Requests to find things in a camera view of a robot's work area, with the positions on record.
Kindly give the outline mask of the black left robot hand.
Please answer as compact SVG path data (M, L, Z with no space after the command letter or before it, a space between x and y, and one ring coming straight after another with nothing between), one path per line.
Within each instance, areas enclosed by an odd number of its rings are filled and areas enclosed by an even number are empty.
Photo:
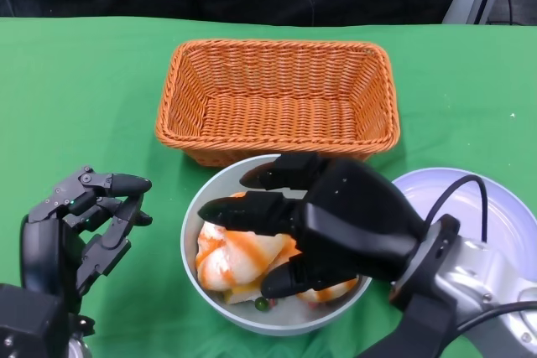
M75 171L24 218L20 232L21 283L59 298L71 314L93 283L108 275L131 244L135 226L153 219L142 210L150 180L131 174Z

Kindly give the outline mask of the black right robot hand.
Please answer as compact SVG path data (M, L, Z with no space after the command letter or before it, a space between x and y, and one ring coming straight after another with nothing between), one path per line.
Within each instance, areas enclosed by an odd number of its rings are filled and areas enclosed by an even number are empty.
M248 188L242 198L211 200L198 215L228 230L295 240L299 254L262 281L265 298L358 275L396 281L429 229L391 181L354 159L283 153L240 183Z

